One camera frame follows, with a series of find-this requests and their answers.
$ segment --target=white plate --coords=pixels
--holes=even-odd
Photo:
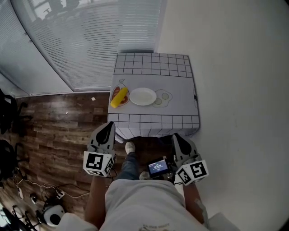
[[[148,88],[137,88],[130,93],[130,100],[140,106],[146,106],[155,102],[157,94]]]

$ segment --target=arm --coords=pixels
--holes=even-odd
[[[94,176],[90,186],[84,219],[98,229],[105,220],[105,193],[105,177]]]
[[[195,203],[195,199],[200,199],[200,195],[198,189],[195,184],[183,186],[184,189],[184,196],[186,202],[186,210],[201,224],[204,223],[204,218],[202,214],[202,210],[200,207]]]

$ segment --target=wooden floor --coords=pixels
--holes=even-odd
[[[89,192],[92,177],[82,169],[83,151],[89,141],[91,133],[99,125],[107,121],[109,93],[68,94],[55,96],[41,96],[20,98],[21,102],[28,103],[21,115],[32,115],[33,119],[25,122],[24,137],[19,137],[12,131],[0,135],[14,147],[20,142],[19,158],[28,157],[29,163],[19,164],[20,169],[28,180],[44,185],[45,183],[61,186],[60,188],[71,196],[77,197]],[[140,171],[145,163],[155,158],[167,155],[171,151],[170,145],[164,145],[157,138],[134,138],[136,152],[140,156]],[[113,168],[120,172],[121,165],[126,157],[124,144],[116,142],[114,149],[117,160]],[[22,212],[29,211],[30,217],[35,211],[41,210],[46,197],[55,194],[54,189],[40,188],[30,182],[22,181],[18,186],[22,189],[24,199],[21,200],[17,188],[12,180],[4,183],[5,189],[0,189],[0,202],[9,210],[18,205]],[[29,195],[36,193],[38,204],[34,205]],[[63,207],[67,212],[83,217],[88,195],[80,198],[71,198],[68,195],[62,199]]]

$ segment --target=grid pattern tablecloth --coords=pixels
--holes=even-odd
[[[163,137],[174,133],[192,136],[200,126],[195,85],[186,55],[156,53],[119,54],[112,78],[112,93],[119,87],[145,87],[157,93],[149,106],[128,101],[108,109],[108,121],[124,139]]]

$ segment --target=jeans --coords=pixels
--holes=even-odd
[[[130,152],[121,167],[121,173],[116,177],[118,179],[139,180],[139,164],[136,159],[136,153]]]

